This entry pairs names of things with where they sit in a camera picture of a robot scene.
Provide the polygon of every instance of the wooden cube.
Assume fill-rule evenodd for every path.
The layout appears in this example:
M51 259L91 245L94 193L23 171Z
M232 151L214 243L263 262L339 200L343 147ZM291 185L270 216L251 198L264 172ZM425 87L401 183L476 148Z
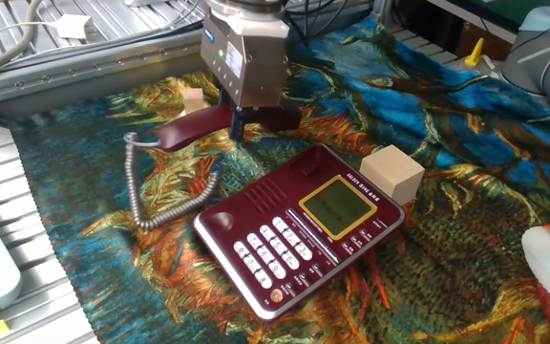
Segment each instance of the wooden cube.
M394 145L362 159L360 173L398 204L415 198L425 169Z
M202 89L185 89L183 90L184 111L186 115L197 110L205 108L205 102L202 98Z

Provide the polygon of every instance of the speaker grille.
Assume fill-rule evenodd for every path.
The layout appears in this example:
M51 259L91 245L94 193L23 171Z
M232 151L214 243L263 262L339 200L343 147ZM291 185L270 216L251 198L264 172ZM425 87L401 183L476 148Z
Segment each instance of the speaker grille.
M261 214L287 199L284 191L270 179L250 186L245 190L245 197Z

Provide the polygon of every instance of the label sticker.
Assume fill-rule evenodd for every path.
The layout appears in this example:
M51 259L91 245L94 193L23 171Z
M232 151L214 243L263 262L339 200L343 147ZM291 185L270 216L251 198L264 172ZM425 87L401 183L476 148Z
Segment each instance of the label sticker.
M231 71L233 71L237 78L241 77L243 55L241 55L237 48L235 48L230 42L228 42L228 46L226 47L226 65Z
M214 37L214 34L209 31L209 29L205 28L205 35L209 39L211 43L213 43L216 40L216 37Z

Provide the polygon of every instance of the tapestry fabric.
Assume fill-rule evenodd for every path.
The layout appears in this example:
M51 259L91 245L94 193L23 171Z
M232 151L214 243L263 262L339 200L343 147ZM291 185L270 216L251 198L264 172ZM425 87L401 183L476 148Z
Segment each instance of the tapestry fabric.
M358 168L394 144L426 168L396 234L281 319L255 317L195 233L197 212L151 231L133 225L124 133L183 110L182 90L212 75L166 78L10 123L56 256L108 343L550 342L521 236L550 224L550 110L521 90L454 72L367 18L288 52L284 97L300 128L221 130L165 153L141 149L146 216L199 195L215 204L323 142Z

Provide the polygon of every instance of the telephone button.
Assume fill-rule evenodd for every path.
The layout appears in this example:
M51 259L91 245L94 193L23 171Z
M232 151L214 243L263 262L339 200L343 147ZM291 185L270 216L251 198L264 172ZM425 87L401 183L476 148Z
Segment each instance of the telephone button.
M284 267L282 267L281 264L279 264L278 261L274 261L273 263L268 265L268 268L271 269L271 272L275 275L275 277L282 279L286 277L286 270Z
M249 268L249 270L252 271L252 273L258 271L261 268L258 261L251 254L243 258L243 262Z
M247 234L247 242L252 247L254 247L254 249L256 249L258 247L261 247L263 245L263 242L260 241L260 238L258 237L258 235L254 234L254 233Z
M313 258L313 253L311 253L311 250L303 243L297 245L294 249L296 249L301 258L305 260L311 260L311 258Z
M284 238L294 247L296 244L301 242L301 239L298 238L296 233L292 231L292 229L286 229L284 230Z
M282 259L291 269L297 269L300 266L298 259L290 252L286 252L282 255Z
M263 259L263 262L267 264L275 260L275 256L271 254L266 247L260 247L256 250L256 252Z
M284 254L284 252L287 251L286 245L284 245L284 243L281 240L279 240L279 238L275 238L271 240L270 244L273 246L273 248L275 248L275 251L279 255L282 255Z
M277 230L279 230L280 233L289 228L289 226L287 226L284 220L282 220L279 216L273 219L273 225L277 228Z
M269 241L276 237L275 232L271 230L269 226L261 226L260 233L263 234L264 238Z
M235 243L233 248L241 258L244 258L244 256L249 254L249 250L247 250L247 247L245 247L245 245L242 242Z
M269 289L273 287L273 281L271 281L271 279L268 277L263 269L258 270L258 272L254 274L254 277L256 277L256 279L258 280L260 285L263 286L264 289Z

